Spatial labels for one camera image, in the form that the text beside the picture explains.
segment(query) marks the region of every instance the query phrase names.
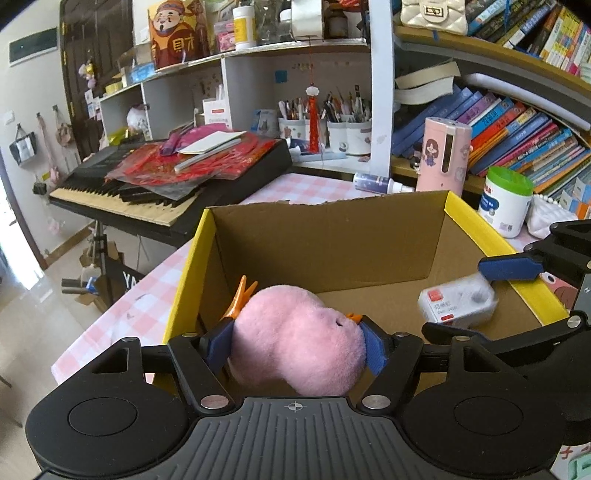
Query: pink plush toy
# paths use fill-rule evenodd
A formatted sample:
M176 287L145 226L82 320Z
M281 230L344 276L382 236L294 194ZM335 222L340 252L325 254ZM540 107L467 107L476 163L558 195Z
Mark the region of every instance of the pink plush toy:
M250 387L283 379L307 397L343 395L365 367L365 340L356 320L303 288L265 288L236 317L232 374Z

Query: hanging bag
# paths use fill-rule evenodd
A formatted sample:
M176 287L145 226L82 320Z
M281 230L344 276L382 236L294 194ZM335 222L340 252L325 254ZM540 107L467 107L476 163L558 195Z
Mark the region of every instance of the hanging bag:
M18 165L33 158L37 153L37 139L35 133L26 133L21 124L17 125L17 135L14 142L10 144L10 153Z
M61 147L67 147L74 141L72 126L60 120L60 112L57 109L57 106L54 106L53 110L56 113L57 143L59 143Z

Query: door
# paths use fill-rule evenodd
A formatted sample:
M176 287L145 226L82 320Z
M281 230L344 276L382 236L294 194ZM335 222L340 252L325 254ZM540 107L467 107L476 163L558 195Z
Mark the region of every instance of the door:
M62 0L60 4L62 71L72 129L81 158L99 149L102 122L88 114L83 63L95 69L95 97L117 74L117 59L133 46L131 0Z

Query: table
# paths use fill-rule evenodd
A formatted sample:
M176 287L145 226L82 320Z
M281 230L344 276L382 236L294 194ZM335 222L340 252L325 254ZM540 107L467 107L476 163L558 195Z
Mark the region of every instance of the table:
M289 200L290 203L315 205L373 195L355 190L349 181L289 173L270 182L242 203ZM190 242L187 242L153 269L68 347L51 367L58 384L120 338L137 337L142 345L162 343L189 247Z

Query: blue gripper pad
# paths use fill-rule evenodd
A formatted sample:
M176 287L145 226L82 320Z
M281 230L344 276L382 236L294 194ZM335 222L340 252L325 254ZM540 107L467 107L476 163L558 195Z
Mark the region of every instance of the blue gripper pad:
M544 267L528 257L502 257L499 260L486 258L478 264L478 271L488 281L535 280L544 272Z
M365 338L366 363L371 373L378 375L388 362L382 339L364 322L359 324Z
M209 338L209 348L205 363L209 369L217 375L232 350L232 332L234 331L234 320L223 319L211 332L207 334Z

